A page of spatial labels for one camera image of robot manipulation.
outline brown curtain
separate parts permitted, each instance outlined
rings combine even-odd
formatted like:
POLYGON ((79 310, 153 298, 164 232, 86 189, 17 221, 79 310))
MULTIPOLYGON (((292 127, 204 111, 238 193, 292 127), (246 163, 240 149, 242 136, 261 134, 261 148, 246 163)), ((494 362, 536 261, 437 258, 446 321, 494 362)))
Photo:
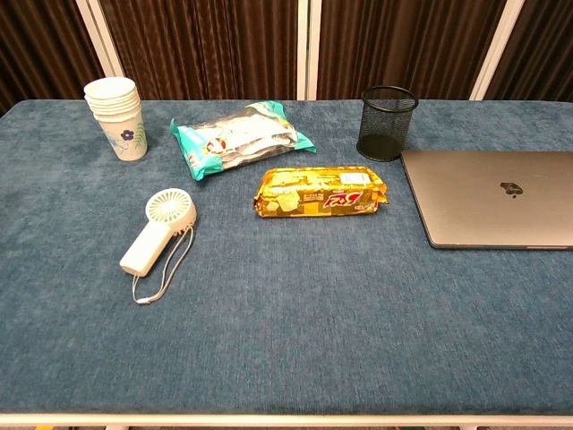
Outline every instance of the brown curtain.
POLYGON ((0 115, 24 99, 80 99, 103 76, 73 0, 2 0, 0 27, 0 115))
POLYGON ((526 0, 485 98, 573 101, 571 0, 526 0))
POLYGON ((296 0, 100 0, 145 99, 294 99, 296 0))
POLYGON ((500 0, 323 0, 318 99, 374 84, 421 99, 468 99, 503 11, 500 0))

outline fan lanyard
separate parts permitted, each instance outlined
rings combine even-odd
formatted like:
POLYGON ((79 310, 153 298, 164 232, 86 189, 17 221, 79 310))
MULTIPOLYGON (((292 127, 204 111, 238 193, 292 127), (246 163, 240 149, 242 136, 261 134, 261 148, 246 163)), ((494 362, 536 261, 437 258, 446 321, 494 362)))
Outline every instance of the fan lanyard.
POLYGON ((133 275, 132 296, 133 296, 133 300, 135 301, 135 303, 137 303, 138 305, 150 305, 151 303, 153 303, 156 300, 159 300, 160 298, 163 297, 163 295, 167 291, 167 287, 169 286, 171 279, 173 278, 173 275, 175 274, 175 271, 179 267, 179 264, 181 264, 181 262, 183 261, 183 258, 187 255, 187 253, 191 249, 191 245, 193 243, 193 236, 194 236, 193 227, 189 226, 188 228, 185 229, 185 231, 183 232, 183 234, 181 235, 181 237, 179 238, 179 240, 175 244, 173 251, 171 251, 171 254, 167 257, 167 261, 165 262, 165 266, 163 267, 163 276, 161 277, 161 287, 159 287, 159 291, 157 293, 155 293, 153 296, 144 297, 144 298, 135 298, 135 290, 137 289, 137 284, 140 280, 140 277, 138 275, 133 275), (189 232, 189 244, 187 245, 187 247, 185 248, 185 250, 181 254, 181 257, 179 257, 179 260, 177 260, 177 262, 175 263, 175 266, 174 266, 173 270, 171 270, 171 273, 169 273, 169 276, 167 277, 167 281, 165 281, 167 266, 169 265, 169 262, 171 261, 171 257, 173 257, 173 255, 175 254, 175 251, 177 251, 177 249, 179 248, 179 245, 184 241, 185 235, 187 234, 187 232, 189 232))

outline biscuit package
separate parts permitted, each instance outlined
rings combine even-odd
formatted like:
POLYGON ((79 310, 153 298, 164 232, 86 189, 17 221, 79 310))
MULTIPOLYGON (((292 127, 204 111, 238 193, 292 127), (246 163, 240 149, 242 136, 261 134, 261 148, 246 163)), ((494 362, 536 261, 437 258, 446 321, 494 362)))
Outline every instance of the biscuit package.
POLYGON ((273 168, 254 197, 263 218, 374 213, 388 203, 387 186, 365 167, 273 168))
POLYGON ((316 152, 312 142, 287 121, 276 101, 253 103, 232 115, 171 132, 196 180, 292 150, 316 152))

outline laptop lid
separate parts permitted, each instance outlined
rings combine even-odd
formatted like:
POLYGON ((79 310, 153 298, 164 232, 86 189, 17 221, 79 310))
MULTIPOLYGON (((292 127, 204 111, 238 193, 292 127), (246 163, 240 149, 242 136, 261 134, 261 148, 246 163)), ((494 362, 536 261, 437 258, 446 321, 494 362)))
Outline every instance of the laptop lid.
POLYGON ((404 150, 435 247, 573 248, 573 152, 404 150))

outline table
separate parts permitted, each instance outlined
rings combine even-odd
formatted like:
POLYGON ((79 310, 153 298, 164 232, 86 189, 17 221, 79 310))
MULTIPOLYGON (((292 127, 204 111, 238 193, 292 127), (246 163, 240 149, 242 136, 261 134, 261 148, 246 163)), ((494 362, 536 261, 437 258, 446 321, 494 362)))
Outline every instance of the table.
MULTIPOLYGON (((169 120, 246 103, 144 101, 149 152, 133 163, 82 101, 0 119, 0 424, 573 426, 573 253, 431 248, 401 162, 355 150, 358 100, 286 101, 317 154, 193 182, 169 120), (268 168, 355 164, 389 185, 375 215, 252 208, 268 168), (118 262, 168 187, 195 202, 195 243, 165 296, 137 306, 118 262)), ((408 135, 428 150, 572 142, 557 102, 422 100, 408 135)))

